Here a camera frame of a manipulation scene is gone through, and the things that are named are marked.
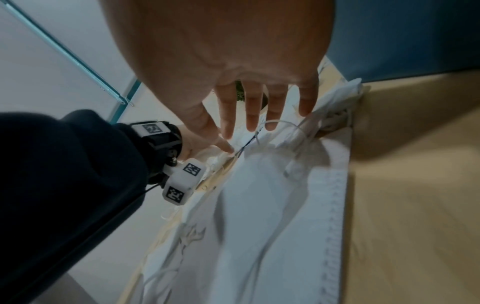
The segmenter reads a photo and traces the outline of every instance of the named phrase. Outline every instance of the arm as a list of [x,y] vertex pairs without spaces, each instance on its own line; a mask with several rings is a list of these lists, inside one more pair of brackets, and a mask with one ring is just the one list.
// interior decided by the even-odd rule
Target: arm
[[151,160],[127,125],[0,114],[0,302],[28,302],[137,210]]

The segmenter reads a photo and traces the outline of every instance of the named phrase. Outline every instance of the wooden surface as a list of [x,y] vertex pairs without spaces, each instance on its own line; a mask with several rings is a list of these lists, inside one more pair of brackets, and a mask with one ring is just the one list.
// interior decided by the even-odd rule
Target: wooden surface
[[370,84],[355,116],[343,303],[480,302],[480,71]]

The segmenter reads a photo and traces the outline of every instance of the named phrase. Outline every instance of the finger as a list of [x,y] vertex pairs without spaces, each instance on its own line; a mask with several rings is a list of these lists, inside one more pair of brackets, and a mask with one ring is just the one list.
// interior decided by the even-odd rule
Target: finger
[[226,141],[224,138],[219,137],[218,141],[215,143],[215,146],[219,147],[222,151],[227,153],[234,153],[235,149]]
[[254,81],[242,81],[241,85],[245,91],[246,129],[253,132],[259,124],[264,88],[262,84]]
[[182,109],[177,116],[194,134],[211,143],[218,140],[220,130],[202,103]]
[[319,76],[315,74],[310,80],[298,84],[300,90],[300,105],[298,113],[307,116],[314,109],[319,97]]
[[[288,85],[267,85],[268,89],[268,112],[266,120],[280,119],[285,106],[285,99],[289,91]],[[277,127],[276,122],[265,124],[268,131],[272,131]]]
[[234,134],[237,112],[237,89],[235,83],[224,86],[215,86],[220,110],[220,130],[223,138],[230,139]]

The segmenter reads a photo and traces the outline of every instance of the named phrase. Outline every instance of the white tracking cube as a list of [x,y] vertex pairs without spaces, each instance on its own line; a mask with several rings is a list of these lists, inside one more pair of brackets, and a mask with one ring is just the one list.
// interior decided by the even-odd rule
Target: white tracking cube
[[162,195],[166,201],[181,206],[193,194],[207,168],[200,161],[191,158],[172,169],[173,173],[166,181]]

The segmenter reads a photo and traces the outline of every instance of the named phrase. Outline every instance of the crumpled white fabric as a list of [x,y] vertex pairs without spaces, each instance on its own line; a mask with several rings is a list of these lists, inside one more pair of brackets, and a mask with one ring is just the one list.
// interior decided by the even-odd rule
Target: crumpled white fabric
[[245,149],[231,177],[172,236],[162,266],[146,265],[142,303],[337,302],[352,130],[313,135],[360,92],[355,80],[320,99],[299,124],[308,141],[280,125],[261,132],[260,145]]

